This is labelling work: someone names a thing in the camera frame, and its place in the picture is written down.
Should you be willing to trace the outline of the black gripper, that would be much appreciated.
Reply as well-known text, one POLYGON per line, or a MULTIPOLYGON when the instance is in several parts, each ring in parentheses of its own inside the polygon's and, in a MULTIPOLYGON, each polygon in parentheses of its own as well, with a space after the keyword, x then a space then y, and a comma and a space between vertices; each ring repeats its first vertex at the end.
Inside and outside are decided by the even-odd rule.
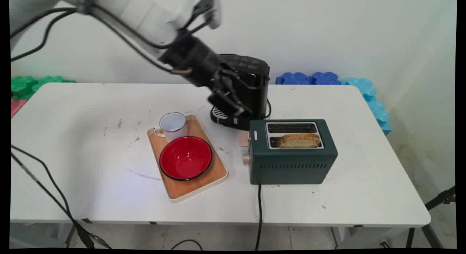
POLYGON ((233 71, 223 58, 199 38, 190 35, 171 46, 159 58, 175 70, 191 73, 183 77, 196 87, 207 87, 212 94, 208 101, 226 116, 261 116, 262 76, 233 71), (212 79, 221 71, 224 79, 212 79))

